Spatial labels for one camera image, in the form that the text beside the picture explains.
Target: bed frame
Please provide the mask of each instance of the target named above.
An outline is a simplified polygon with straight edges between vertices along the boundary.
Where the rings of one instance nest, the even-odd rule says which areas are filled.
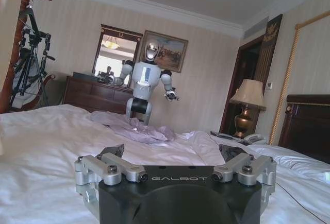
[[[330,163],[330,95],[288,95],[281,147]]]

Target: camera on tripod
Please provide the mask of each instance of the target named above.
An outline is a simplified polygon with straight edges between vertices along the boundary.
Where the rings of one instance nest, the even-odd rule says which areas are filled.
[[[25,16],[29,16],[31,21],[31,27],[24,23],[21,19]],[[45,106],[48,106],[48,97],[45,91],[43,78],[46,77],[47,72],[45,71],[47,59],[55,60],[55,58],[48,55],[51,44],[51,35],[38,30],[38,26],[34,17],[33,10],[27,8],[20,12],[19,19],[28,28],[22,30],[22,40],[20,44],[20,60],[18,64],[14,66],[14,82],[13,91],[10,101],[10,107],[13,106],[14,100],[19,92],[21,96],[24,96],[29,89],[29,95],[43,96]],[[25,36],[28,36],[28,44],[30,48],[26,48]],[[45,40],[45,48],[43,50],[43,57],[39,64],[38,61],[38,44]]]

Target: door frame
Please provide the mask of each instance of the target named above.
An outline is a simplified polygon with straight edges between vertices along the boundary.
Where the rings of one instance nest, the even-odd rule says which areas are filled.
[[[219,129],[219,132],[221,132],[221,133],[223,133],[223,130],[224,130],[225,116],[227,114],[228,106],[229,106],[229,100],[231,98],[230,93],[232,92],[233,87],[234,87],[234,80],[235,80],[235,77],[236,77],[236,74],[237,74],[238,62],[239,62],[239,60],[240,60],[240,58],[242,56],[242,51],[243,50],[246,50],[247,48],[252,47],[252,46],[254,46],[256,44],[262,43],[263,37],[264,37],[264,35],[261,35],[261,36],[253,39],[250,42],[247,42],[246,44],[244,44],[244,45],[242,45],[242,46],[240,46],[238,48],[236,62],[235,62],[235,67],[234,67],[234,71],[233,71],[233,75],[232,75],[232,80],[230,82],[230,86],[229,86],[229,90],[228,90],[228,94],[227,94],[226,105],[225,105],[225,108],[223,110],[222,119],[221,119],[221,125],[220,125],[220,129]]]

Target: wooden mirror frame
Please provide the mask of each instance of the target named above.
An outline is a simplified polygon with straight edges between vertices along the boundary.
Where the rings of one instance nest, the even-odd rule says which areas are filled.
[[[96,50],[96,54],[95,54],[95,60],[94,60],[93,68],[92,68],[92,73],[93,74],[95,73],[96,61],[98,59],[98,55],[100,54],[103,35],[109,35],[109,36],[113,36],[113,37],[116,37],[116,38],[121,38],[121,39],[136,42],[137,44],[136,44],[136,48],[135,48],[135,51],[134,51],[134,57],[133,57],[133,60],[132,60],[133,63],[136,62],[136,59],[137,59],[137,56],[138,56],[138,51],[139,51],[139,48],[140,48],[140,42],[142,40],[143,34],[101,24],[100,39],[98,41],[97,50]],[[131,75],[129,76],[129,81],[127,83],[127,86],[126,87],[121,87],[121,88],[125,88],[125,89],[129,88],[130,82],[131,82]]]
[[[298,23],[295,26],[295,35],[294,35],[294,39],[293,39],[293,43],[292,43],[289,62],[288,62],[287,70],[285,72],[285,77],[284,77],[284,81],[283,81],[283,85],[282,85],[282,90],[281,90],[279,100],[278,100],[278,104],[277,104],[277,109],[276,109],[276,114],[275,114],[275,117],[274,117],[272,132],[270,134],[270,139],[269,139],[269,144],[270,145],[273,144],[274,139],[275,139],[276,129],[277,129],[277,126],[278,126],[279,117],[281,115],[281,109],[282,109],[282,106],[283,106],[284,97],[287,94],[289,77],[291,75],[293,61],[294,61],[295,52],[296,52],[296,49],[297,49],[297,44],[298,44],[301,29],[308,26],[308,25],[310,25],[310,24],[312,24],[312,23],[314,23],[314,22],[317,22],[317,21],[319,21],[323,18],[326,18],[328,16],[330,16],[330,10],[327,11],[327,12],[324,12],[320,15],[317,15],[316,17],[314,17],[312,19],[309,19],[306,22]]]

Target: mirror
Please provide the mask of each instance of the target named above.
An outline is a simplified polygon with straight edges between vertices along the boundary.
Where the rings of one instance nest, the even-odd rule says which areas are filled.
[[[119,77],[125,61],[135,63],[143,34],[110,27],[101,24],[101,35],[98,42],[93,75],[99,82],[110,83],[111,76]],[[128,75],[121,87],[127,88],[131,75]]]

